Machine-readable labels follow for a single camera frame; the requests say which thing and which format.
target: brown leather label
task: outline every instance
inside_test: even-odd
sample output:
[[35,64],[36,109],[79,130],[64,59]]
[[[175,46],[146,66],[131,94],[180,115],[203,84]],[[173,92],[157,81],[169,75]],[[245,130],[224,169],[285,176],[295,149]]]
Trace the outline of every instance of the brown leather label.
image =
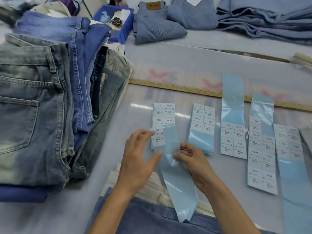
[[147,2],[146,3],[146,9],[149,11],[156,11],[161,9],[161,2],[155,1],[155,2]]

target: forearm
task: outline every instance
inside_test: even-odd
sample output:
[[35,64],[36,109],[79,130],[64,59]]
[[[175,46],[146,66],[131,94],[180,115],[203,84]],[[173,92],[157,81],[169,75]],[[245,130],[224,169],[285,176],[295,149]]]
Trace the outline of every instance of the forearm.
[[114,234],[126,210],[131,195],[118,186],[112,190],[88,234]]
[[205,195],[224,234],[260,234],[240,203],[219,178],[208,181]]

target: person's left hand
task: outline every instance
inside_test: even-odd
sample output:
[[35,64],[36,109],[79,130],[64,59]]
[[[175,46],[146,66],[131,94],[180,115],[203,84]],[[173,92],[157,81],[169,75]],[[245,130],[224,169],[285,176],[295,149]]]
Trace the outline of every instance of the person's left hand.
[[141,189],[153,173],[163,152],[159,151],[148,161],[143,160],[146,141],[154,131],[138,130],[127,139],[116,186],[131,198]]

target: person's right hand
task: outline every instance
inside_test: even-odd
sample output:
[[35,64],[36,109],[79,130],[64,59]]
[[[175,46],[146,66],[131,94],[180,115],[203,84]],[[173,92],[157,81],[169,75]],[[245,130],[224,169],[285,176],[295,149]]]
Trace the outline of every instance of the person's right hand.
[[219,177],[213,171],[202,150],[190,143],[180,144],[180,153],[173,155],[174,159],[185,163],[197,188],[205,193],[213,181]]

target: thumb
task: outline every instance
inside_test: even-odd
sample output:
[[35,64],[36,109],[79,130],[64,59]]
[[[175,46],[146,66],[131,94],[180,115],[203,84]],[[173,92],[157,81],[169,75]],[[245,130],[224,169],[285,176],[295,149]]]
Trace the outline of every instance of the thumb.
[[148,164],[151,166],[151,168],[155,169],[157,163],[159,162],[161,156],[163,155],[163,151],[156,152],[153,157],[148,161]]
[[173,154],[175,160],[185,163],[186,165],[191,161],[191,157],[183,154],[183,153],[175,153]]

